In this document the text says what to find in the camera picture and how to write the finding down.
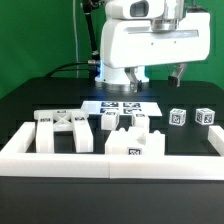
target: green wall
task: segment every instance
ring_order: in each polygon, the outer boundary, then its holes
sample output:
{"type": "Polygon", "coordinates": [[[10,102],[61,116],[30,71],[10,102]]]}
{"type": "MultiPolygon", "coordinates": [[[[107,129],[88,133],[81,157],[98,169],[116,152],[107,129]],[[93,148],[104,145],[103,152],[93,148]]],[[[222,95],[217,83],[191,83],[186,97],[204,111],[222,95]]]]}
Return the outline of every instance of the green wall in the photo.
{"type": "MultiPolygon", "coordinates": [[[[224,89],[224,1],[198,0],[211,13],[211,52],[204,62],[190,63],[185,80],[205,80],[224,89]]],[[[85,18],[77,6],[79,59],[90,58],[85,18]]],[[[32,77],[41,77],[75,61],[72,0],[0,1],[0,97],[32,77]]],[[[105,20],[104,10],[93,12],[96,39],[105,20]]],[[[152,79],[167,79],[165,66],[150,67],[152,79]]]]}

